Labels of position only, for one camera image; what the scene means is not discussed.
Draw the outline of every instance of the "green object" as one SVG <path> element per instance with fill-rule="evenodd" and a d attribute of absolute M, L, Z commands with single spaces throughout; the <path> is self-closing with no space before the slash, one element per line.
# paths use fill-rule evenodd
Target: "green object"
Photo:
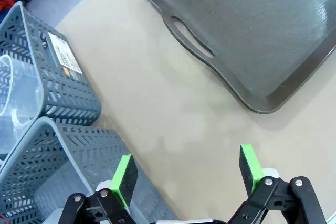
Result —
<path fill-rule="evenodd" d="M 112 179 L 110 189 L 125 208 L 129 207 L 135 184 L 138 179 L 138 170 L 131 154 L 123 155 Z"/>
<path fill-rule="evenodd" d="M 252 145 L 246 144 L 240 146 L 239 167 L 247 194 L 250 195 L 256 189 L 260 180 L 264 177 L 264 172 L 261 169 Z"/>

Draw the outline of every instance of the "metal bolt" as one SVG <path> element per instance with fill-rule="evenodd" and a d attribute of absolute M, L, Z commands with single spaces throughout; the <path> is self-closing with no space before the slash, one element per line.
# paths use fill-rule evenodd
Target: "metal bolt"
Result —
<path fill-rule="evenodd" d="M 81 197 L 80 195 L 76 196 L 76 197 L 75 197 L 75 202 L 78 202 L 78 201 L 80 201 L 80 200 L 81 200 L 81 198 L 82 198 L 82 197 Z"/>
<path fill-rule="evenodd" d="M 265 184 L 268 185 L 268 186 L 270 186 L 270 185 L 273 184 L 273 180 L 270 179 L 270 178 L 268 178 L 268 179 L 265 180 Z"/>
<path fill-rule="evenodd" d="M 302 182 L 302 180 L 298 179 L 298 180 L 295 181 L 295 184 L 296 184 L 297 186 L 302 186 L 302 185 L 303 185 L 303 182 Z"/>
<path fill-rule="evenodd" d="M 103 198 L 106 197 L 107 196 L 107 191 L 106 190 L 101 191 L 100 196 L 103 197 Z"/>

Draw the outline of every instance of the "white label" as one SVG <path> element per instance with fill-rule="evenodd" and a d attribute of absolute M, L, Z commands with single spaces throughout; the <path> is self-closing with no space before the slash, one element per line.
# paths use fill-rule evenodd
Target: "white label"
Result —
<path fill-rule="evenodd" d="M 49 33 L 49 37 L 53 44 L 59 63 L 69 69 L 72 69 L 73 71 L 82 73 L 73 53 L 71 52 L 69 44 L 52 33 Z"/>

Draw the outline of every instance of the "basket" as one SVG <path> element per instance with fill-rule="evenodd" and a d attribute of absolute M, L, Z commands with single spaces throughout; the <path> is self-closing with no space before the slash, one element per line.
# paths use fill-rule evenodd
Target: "basket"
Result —
<path fill-rule="evenodd" d="M 0 50 L 35 66 L 44 97 L 40 116 L 79 125 L 98 118 L 100 102 L 65 36 L 25 10 L 21 2 L 0 25 Z"/>
<path fill-rule="evenodd" d="M 0 173 L 2 223 L 42 223 L 73 193 L 91 195 L 129 153 L 118 134 L 39 118 Z M 141 167 L 130 203 L 137 224 L 177 219 Z"/>

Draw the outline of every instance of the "table surface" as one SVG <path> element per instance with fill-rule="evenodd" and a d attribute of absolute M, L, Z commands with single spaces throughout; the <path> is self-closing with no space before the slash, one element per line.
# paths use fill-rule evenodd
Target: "table surface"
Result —
<path fill-rule="evenodd" d="M 64 33 L 115 129 L 181 219 L 224 221 L 246 199 L 239 145 L 285 181 L 307 176 L 335 210 L 336 55 L 277 112 L 248 111 L 170 34 L 147 0 L 82 0 Z M 285 223 L 279 213 L 265 223 Z"/>

